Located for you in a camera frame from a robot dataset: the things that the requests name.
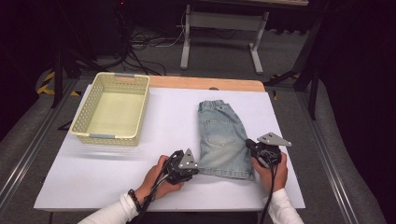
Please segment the pale yellow perforated plastic basket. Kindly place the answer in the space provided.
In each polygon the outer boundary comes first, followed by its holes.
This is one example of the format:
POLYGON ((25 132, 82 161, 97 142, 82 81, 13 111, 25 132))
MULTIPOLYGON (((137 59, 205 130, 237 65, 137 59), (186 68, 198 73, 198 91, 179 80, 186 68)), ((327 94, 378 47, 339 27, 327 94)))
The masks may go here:
POLYGON ((149 100, 150 77, 98 73, 69 132, 84 144, 136 147, 149 100))

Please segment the person's right hand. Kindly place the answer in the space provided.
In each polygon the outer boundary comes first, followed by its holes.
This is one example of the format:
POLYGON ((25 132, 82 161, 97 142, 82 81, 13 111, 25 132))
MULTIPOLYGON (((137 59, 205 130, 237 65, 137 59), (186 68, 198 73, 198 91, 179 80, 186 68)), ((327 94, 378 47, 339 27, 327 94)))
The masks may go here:
POLYGON ((276 192, 285 188, 288 179, 288 167, 287 155, 284 152, 281 153, 281 163, 274 169, 273 173, 270 169, 261 167, 255 158, 252 158, 251 162, 267 192, 276 192))

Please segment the person's dark clothing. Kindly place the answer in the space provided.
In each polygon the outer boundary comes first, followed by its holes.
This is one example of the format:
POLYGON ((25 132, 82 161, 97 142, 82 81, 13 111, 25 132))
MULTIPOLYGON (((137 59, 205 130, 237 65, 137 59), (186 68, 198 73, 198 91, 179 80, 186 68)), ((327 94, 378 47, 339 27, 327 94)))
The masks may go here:
POLYGON ((256 212, 149 212, 127 224, 257 224, 256 212))

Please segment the yellow black hazard tape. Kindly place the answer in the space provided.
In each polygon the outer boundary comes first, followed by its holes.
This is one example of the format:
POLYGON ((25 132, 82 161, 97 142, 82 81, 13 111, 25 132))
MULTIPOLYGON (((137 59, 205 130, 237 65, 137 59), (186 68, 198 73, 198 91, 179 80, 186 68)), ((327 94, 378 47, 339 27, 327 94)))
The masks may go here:
POLYGON ((49 84, 50 82, 54 79, 55 77, 55 72, 49 72, 46 77, 44 78, 43 82, 39 86, 39 88, 36 90, 38 94, 48 94, 48 95, 54 95, 55 90, 50 90, 49 89, 49 84))

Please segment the light blue denim shorts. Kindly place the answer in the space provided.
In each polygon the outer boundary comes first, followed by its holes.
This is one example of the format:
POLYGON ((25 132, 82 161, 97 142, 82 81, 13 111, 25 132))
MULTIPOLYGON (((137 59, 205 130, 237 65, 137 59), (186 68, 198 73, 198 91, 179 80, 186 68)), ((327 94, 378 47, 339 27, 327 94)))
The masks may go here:
POLYGON ((203 175, 253 181, 254 169, 243 122, 222 100, 203 101, 198 108, 200 160, 203 175))

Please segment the person's left hand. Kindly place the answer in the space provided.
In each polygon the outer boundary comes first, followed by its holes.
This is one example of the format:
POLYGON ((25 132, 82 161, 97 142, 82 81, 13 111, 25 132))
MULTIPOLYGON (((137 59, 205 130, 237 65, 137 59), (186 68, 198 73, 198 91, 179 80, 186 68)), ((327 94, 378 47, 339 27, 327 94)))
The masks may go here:
MULTIPOLYGON (((161 157, 158 160, 158 163, 152 166, 148 170, 141 186, 134 191, 134 195, 141 205, 144 204, 145 198, 150 195, 151 188, 155 185, 156 179, 159 176, 163 168, 163 165, 167 161, 167 159, 168 159, 167 156, 161 155, 161 157)), ((184 186, 183 183, 172 185, 167 181, 164 181, 161 183, 161 185, 157 187, 157 191, 154 199, 159 200, 169 193, 173 193, 181 190, 183 186, 184 186)))

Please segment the black metal stand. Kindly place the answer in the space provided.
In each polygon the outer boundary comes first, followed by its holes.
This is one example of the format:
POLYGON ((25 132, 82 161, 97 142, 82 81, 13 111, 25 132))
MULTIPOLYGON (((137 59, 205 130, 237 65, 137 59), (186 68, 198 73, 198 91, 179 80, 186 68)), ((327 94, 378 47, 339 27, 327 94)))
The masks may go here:
POLYGON ((82 41, 82 33, 77 25, 71 22, 72 14, 78 10, 77 0, 50 0, 55 10, 53 19, 56 21, 54 40, 54 99, 52 108, 56 108, 62 101, 64 91, 63 72, 69 78, 79 79, 81 71, 78 61, 81 61, 93 71, 103 72, 105 68, 93 61, 89 55, 87 44, 82 41))
POLYGON ((323 19, 316 18, 316 21, 309 31, 304 45, 294 63, 294 66, 286 73, 278 76, 271 77, 269 81, 264 83, 265 86, 275 86, 276 84, 298 75, 297 80, 293 84, 295 91, 304 91, 307 86, 310 86, 309 99, 308 99, 308 113, 312 120, 316 119, 316 100, 318 95, 318 71, 314 63, 309 62, 312 56, 312 48, 314 47, 317 39, 319 28, 323 19))

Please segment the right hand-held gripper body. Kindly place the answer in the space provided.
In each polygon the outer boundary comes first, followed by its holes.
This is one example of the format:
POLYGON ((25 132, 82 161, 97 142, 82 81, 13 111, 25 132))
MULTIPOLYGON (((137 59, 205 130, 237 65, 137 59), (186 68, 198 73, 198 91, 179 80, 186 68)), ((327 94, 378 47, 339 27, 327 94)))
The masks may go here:
POLYGON ((291 147, 289 140, 275 133, 267 133, 257 138, 253 143, 252 155, 261 167, 273 168, 281 162, 280 147, 291 147))

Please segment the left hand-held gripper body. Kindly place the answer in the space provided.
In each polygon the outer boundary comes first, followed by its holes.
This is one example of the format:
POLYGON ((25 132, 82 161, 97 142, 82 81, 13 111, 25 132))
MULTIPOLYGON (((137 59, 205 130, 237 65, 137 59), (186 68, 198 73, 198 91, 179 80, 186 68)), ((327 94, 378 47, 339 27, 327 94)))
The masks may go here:
POLYGON ((165 180, 172 185, 187 182, 192 179, 188 176, 190 169, 198 169, 191 150, 177 150, 165 162, 165 180))

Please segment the white metal stand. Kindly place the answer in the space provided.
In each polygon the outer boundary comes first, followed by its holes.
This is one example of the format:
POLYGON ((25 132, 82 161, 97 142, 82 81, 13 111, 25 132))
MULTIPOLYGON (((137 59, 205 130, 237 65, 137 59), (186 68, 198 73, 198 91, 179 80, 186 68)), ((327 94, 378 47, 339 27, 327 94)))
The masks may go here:
MULTIPOLYGON (((309 0, 247 0, 249 3, 265 4, 267 7, 305 9, 309 0)), ((241 15, 236 13, 217 13, 203 12, 192 8, 191 4, 186 5, 184 26, 182 32, 184 34, 184 43, 181 53, 180 68, 185 70, 189 65, 190 47, 191 47, 191 27, 195 28, 214 28, 214 29, 231 29, 236 31, 255 32, 256 37, 253 42, 248 45, 255 71, 261 75, 263 73, 258 47, 262 40, 262 35, 270 10, 265 9, 260 15, 241 15)))

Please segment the black curtain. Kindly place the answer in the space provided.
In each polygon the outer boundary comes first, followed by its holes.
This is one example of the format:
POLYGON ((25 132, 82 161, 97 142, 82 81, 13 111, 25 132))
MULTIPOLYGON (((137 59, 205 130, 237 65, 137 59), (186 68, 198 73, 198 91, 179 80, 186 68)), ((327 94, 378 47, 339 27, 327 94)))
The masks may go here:
POLYGON ((356 0, 328 17, 320 78, 350 158, 396 224, 396 0, 356 0))

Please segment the aluminium floor rail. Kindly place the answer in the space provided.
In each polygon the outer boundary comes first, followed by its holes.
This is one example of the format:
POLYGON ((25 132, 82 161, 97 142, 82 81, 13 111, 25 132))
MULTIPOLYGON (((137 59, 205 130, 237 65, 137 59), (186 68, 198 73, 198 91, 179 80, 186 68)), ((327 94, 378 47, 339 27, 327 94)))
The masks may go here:
POLYGON ((12 169, 12 172, 7 178, 7 182, 0 190, 0 216, 2 216, 6 211, 9 202, 14 196, 24 176, 27 174, 31 164, 35 159, 35 156, 44 144, 50 132, 53 121, 58 116, 59 111, 64 105, 64 102, 66 101, 68 95, 75 88, 77 83, 77 79, 71 79, 64 85, 64 89, 62 90, 63 96, 60 98, 57 105, 49 110, 39 129, 35 132, 34 138, 32 139, 31 143, 24 150, 24 153, 18 160, 18 163, 12 169))
POLYGON ((318 149, 319 158, 324 167, 326 176, 330 182, 333 195, 337 201, 340 208, 342 216, 346 224, 360 224, 356 213, 351 205, 351 202, 347 196, 347 192, 344 183, 337 171, 332 158, 328 152, 325 145, 324 138, 319 129, 317 123, 311 119, 310 113, 308 111, 308 99, 303 92, 296 92, 296 97, 299 105, 304 111, 304 116, 307 119, 309 129, 314 136, 315 143, 318 149))

